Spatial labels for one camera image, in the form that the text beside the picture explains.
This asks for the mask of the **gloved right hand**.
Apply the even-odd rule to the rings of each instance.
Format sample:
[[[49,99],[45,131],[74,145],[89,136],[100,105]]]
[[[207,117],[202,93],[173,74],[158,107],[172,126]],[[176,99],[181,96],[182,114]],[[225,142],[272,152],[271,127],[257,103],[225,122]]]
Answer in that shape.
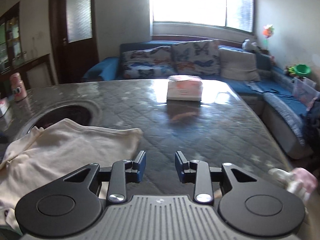
[[[294,168],[287,172],[278,168],[272,168],[268,173],[285,186],[286,191],[299,197],[306,204],[318,186],[316,177],[304,168]]]

